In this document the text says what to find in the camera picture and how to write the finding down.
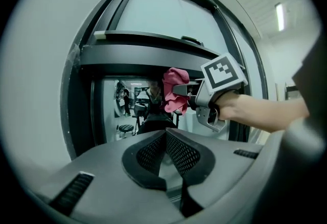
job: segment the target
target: stool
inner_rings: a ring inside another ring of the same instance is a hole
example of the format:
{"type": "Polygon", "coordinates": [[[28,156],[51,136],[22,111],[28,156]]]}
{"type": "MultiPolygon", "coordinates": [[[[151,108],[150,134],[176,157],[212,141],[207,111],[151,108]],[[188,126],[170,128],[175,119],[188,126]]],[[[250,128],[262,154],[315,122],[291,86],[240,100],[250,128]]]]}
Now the stool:
{"type": "Polygon", "coordinates": [[[126,138],[125,134],[127,132],[133,131],[133,129],[134,129],[134,126],[132,126],[132,125],[122,125],[122,126],[119,127],[119,131],[124,133],[123,138],[126,138]]]}

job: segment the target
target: red cloth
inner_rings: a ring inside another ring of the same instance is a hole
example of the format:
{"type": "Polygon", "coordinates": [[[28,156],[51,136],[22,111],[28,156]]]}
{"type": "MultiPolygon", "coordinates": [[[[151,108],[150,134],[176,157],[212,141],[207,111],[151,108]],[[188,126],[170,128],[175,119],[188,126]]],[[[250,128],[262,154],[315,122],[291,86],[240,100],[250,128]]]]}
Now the red cloth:
{"type": "Polygon", "coordinates": [[[162,82],[166,101],[165,111],[170,113],[179,109],[179,111],[184,115],[188,108],[188,100],[190,98],[174,94],[173,86],[189,83],[189,74],[185,70],[170,68],[166,73],[164,73],[162,82]]]}

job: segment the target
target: forearm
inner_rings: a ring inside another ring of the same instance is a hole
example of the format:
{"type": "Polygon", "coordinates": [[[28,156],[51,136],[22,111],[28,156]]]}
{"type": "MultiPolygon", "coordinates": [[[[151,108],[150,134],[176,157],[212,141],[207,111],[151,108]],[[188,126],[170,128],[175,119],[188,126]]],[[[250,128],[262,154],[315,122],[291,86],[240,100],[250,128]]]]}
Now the forearm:
{"type": "Polygon", "coordinates": [[[303,99],[277,102],[232,94],[228,105],[221,107],[225,116],[223,119],[268,132],[286,129],[293,120],[309,115],[303,99]]]}

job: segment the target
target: fluorescent light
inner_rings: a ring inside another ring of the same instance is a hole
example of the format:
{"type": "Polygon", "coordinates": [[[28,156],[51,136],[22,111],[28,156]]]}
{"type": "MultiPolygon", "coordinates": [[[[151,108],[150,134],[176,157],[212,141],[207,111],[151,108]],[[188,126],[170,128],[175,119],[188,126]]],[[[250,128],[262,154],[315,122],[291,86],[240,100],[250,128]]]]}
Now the fluorescent light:
{"type": "Polygon", "coordinates": [[[276,12],[277,12],[277,19],[278,19],[278,30],[282,31],[285,26],[284,26],[284,12],[283,12],[283,6],[282,4],[277,4],[276,5],[276,12]]]}

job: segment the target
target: black stool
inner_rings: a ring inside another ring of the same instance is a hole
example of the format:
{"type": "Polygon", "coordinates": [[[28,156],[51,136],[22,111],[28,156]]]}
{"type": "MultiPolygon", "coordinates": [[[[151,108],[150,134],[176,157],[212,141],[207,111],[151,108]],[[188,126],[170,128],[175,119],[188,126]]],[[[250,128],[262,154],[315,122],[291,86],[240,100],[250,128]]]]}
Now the black stool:
{"type": "Polygon", "coordinates": [[[134,129],[134,126],[132,126],[132,125],[122,125],[119,127],[119,131],[124,133],[124,138],[125,138],[125,134],[127,132],[133,131],[133,129],[134,129]]]}

